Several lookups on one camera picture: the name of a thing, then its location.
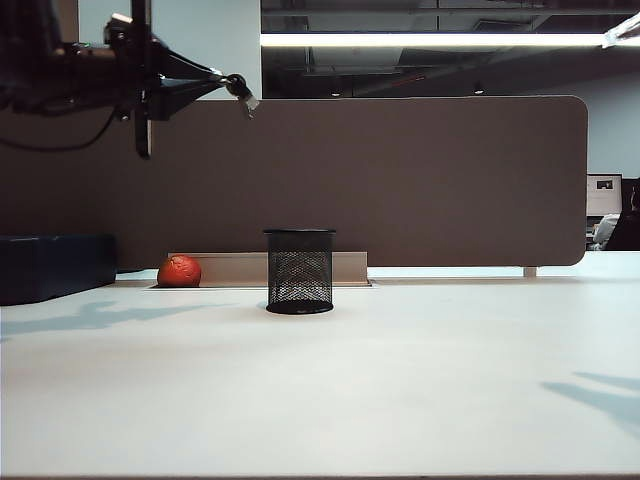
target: black mesh container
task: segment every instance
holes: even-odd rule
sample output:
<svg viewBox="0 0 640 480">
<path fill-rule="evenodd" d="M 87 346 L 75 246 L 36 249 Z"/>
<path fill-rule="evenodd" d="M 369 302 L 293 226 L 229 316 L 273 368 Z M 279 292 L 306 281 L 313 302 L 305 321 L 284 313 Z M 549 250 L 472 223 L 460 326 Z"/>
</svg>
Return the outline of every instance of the black mesh container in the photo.
<svg viewBox="0 0 640 480">
<path fill-rule="evenodd" d="M 273 313 L 328 312 L 335 230 L 269 229 L 269 304 Z"/>
</svg>

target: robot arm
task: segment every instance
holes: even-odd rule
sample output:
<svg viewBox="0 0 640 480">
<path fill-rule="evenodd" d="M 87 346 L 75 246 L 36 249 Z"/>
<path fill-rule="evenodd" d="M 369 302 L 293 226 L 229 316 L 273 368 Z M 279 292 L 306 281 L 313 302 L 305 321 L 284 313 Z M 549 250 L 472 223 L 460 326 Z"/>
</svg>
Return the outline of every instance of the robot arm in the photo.
<svg viewBox="0 0 640 480">
<path fill-rule="evenodd" d="M 150 156 L 149 122 L 166 121 L 202 95 L 226 87 L 246 107 L 258 105 L 237 74 L 199 65 L 151 32 L 150 0 L 131 0 L 132 17 L 114 14 L 106 46 L 63 43 L 51 0 L 0 2 L 0 109 L 43 116 L 110 106 L 135 118 L 136 149 Z"/>
</svg>

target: fluorescent light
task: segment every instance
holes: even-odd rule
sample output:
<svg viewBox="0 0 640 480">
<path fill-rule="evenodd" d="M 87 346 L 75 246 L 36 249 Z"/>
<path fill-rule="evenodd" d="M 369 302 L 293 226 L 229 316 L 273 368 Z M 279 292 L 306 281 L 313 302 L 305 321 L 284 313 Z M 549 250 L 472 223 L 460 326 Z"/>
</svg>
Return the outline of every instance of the fluorescent light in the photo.
<svg viewBox="0 0 640 480">
<path fill-rule="evenodd" d="M 638 40 L 640 35 L 640 13 L 631 18 L 627 18 L 617 27 L 604 34 L 602 48 L 612 47 L 613 45 L 630 45 L 628 42 Z"/>
<path fill-rule="evenodd" d="M 624 42 L 640 46 L 640 41 Z M 600 33 L 263 33 L 263 47 L 595 47 Z"/>
</svg>

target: dark blue case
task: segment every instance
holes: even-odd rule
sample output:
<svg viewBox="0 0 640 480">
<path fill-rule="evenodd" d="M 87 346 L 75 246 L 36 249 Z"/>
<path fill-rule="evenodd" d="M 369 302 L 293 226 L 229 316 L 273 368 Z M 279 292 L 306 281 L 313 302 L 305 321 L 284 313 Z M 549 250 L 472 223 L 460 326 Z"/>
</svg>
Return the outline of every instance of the dark blue case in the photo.
<svg viewBox="0 0 640 480">
<path fill-rule="evenodd" d="M 116 270 L 113 235 L 0 235 L 0 305 L 107 285 Z"/>
</svg>

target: red ball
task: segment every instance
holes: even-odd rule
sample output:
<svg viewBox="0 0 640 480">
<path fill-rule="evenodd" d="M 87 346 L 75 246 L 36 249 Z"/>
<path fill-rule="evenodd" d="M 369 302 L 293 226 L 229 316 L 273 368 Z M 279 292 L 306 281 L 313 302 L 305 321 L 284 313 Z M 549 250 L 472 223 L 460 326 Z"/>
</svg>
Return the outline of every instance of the red ball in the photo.
<svg viewBox="0 0 640 480">
<path fill-rule="evenodd" d="M 188 255 L 172 255 L 158 270 L 160 287 L 198 287 L 202 270 L 198 262 Z"/>
</svg>

